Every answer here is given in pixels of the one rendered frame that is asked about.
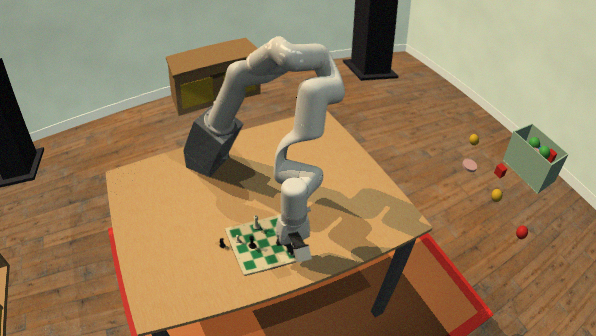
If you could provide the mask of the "white chess king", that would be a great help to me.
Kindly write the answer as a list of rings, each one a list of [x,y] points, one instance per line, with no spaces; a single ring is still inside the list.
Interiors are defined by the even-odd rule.
[[[255,230],[260,229],[260,225],[258,224],[258,216],[257,215],[254,216],[254,220],[255,220],[255,225],[253,225],[253,228]]]

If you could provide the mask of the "green and white chessboard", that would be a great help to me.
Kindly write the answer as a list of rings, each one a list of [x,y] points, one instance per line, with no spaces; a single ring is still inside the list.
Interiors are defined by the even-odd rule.
[[[296,262],[295,255],[287,253],[286,246],[277,246],[276,222],[279,215],[258,220],[260,229],[255,230],[255,221],[225,228],[226,234],[237,258],[243,275],[272,269]],[[236,243],[239,235],[240,243]],[[250,236],[256,248],[249,248]]]

